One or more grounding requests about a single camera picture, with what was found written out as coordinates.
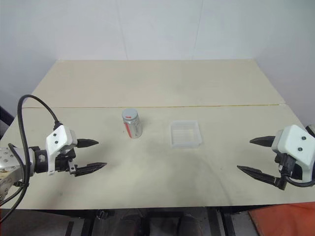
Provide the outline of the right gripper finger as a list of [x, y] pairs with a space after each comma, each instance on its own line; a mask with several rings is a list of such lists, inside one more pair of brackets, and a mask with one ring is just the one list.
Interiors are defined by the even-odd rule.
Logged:
[[271, 147], [274, 142], [275, 136], [257, 137], [250, 140], [251, 144], [256, 144], [263, 147]]
[[265, 174], [261, 170], [252, 167], [237, 165], [237, 168], [244, 172], [245, 174], [249, 175], [250, 177], [261, 182], [270, 184], [272, 186], [275, 186], [280, 190], [285, 190], [286, 188], [287, 181], [282, 177], [275, 177], [269, 174]]

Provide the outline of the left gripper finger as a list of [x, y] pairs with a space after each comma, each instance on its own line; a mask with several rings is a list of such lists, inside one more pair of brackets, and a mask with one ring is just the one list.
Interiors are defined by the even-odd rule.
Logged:
[[77, 148], [87, 148], [99, 144], [98, 141], [92, 139], [77, 139]]
[[88, 175], [98, 171], [99, 169], [105, 167], [107, 165], [106, 162], [95, 162], [87, 164], [85, 167], [78, 167], [77, 165], [72, 165], [69, 167], [69, 172], [71, 175], [75, 177]]

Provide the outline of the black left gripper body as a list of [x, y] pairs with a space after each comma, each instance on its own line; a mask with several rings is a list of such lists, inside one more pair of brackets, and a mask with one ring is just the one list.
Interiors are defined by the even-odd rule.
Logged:
[[55, 160], [55, 171], [57, 172], [69, 172], [71, 175], [76, 173], [76, 167], [73, 159], [76, 157], [74, 148], [66, 152], [61, 153], [56, 157]]

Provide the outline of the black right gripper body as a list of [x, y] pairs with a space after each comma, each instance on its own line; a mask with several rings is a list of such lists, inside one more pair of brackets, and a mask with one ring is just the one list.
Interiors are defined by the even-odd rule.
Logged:
[[277, 154], [275, 162], [279, 165], [280, 177], [275, 177], [274, 182], [284, 181], [285, 177], [302, 180], [302, 168], [296, 164], [296, 159], [287, 153]]

